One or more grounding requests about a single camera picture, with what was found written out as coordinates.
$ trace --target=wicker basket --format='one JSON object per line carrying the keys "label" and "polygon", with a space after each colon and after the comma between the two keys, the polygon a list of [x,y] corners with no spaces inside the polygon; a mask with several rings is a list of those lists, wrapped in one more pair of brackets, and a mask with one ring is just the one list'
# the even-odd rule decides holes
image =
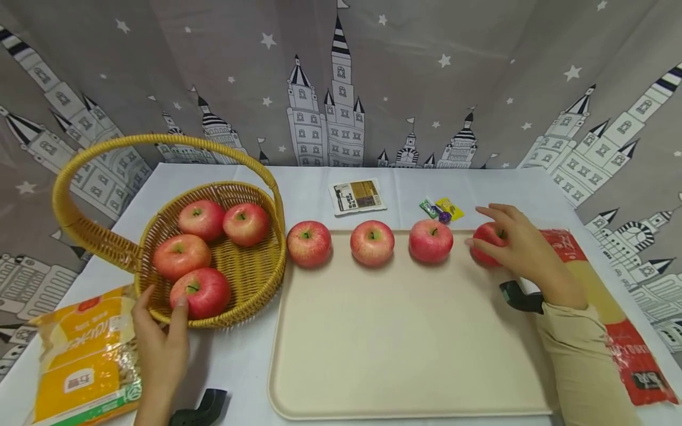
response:
{"label": "wicker basket", "polygon": [[[152,217],[139,245],[97,225],[78,210],[70,193],[72,179],[78,170],[107,151],[153,143],[190,145],[233,158],[263,179],[272,191],[274,200],[260,188],[248,183],[215,182],[202,185],[176,197]],[[214,142],[187,136],[140,135],[109,140],[80,152],[64,167],[55,182],[52,205],[57,221],[76,243],[134,274],[138,295],[148,286],[156,284],[149,311],[156,320],[169,323],[171,307],[168,298],[172,283],[156,273],[151,263],[152,255],[163,241],[181,234],[177,227],[180,210],[187,204],[202,199],[216,201],[224,208],[242,202],[253,202],[263,207],[271,219],[268,237],[254,247],[240,247],[227,238],[209,245],[213,255],[211,266],[227,276],[233,295],[223,314],[205,320],[191,320],[189,326],[230,327],[252,317],[272,299],[282,283],[286,264],[282,198],[270,171],[255,159]]]}

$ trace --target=human hand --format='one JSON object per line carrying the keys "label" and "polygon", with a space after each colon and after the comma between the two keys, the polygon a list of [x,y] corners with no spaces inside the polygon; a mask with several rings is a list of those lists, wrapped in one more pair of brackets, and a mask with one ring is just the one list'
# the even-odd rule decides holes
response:
{"label": "human hand", "polygon": [[582,286],[526,215],[507,204],[489,204],[488,207],[476,207],[476,211],[493,219],[505,231],[507,246],[497,247],[481,239],[467,239],[465,243],[469,247],[476,247],[516,275],[534,282],[548,303],[587,308]]}
{"label": "human hand", "polygon": [[147,310],[154,293],[149,286],[132,309],[142,376],[142,403],[170,405],[187,371],[190,344],[187,337],[187,299],[178,300],[170,318],[168,335]]}

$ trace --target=beige tray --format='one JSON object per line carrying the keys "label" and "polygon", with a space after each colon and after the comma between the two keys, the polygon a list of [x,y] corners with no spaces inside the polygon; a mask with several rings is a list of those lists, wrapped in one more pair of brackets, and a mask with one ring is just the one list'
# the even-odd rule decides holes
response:
{"label": "beige tray", "polygon": [[469,255],[453,231],[443,264],[429,267],[396,232],[389,264],[353,259],[350,232],[333,231],[323,268],[289,263],[268,396],[286,419],[549,414],[554,376],[531,314],[508,306],[512,279]]}

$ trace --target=fabric backdrop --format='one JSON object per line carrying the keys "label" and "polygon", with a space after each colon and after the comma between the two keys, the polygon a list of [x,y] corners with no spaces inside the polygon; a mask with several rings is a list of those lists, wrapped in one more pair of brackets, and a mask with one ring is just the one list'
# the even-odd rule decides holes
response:
{"label": "fabric backdrop", "polygon": [[[150,132],[270,165],[545,168],[682,363],[681,17],[676,0],[3,0],[0,379],[89,257],[53,217],[56,174]],[[110,226],[159,162],[229,160],[120,150],[72,192]]]}

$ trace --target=beige sleeve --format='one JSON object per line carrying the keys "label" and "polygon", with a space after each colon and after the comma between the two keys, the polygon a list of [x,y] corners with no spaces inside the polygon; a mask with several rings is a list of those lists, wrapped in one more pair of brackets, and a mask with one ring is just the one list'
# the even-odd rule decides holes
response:
{"label": "beige sleeve", "polygon": [[641,425],[604,343],[606,327],[596,309],[542,307],[537,328],[554,365],[566,426]]}

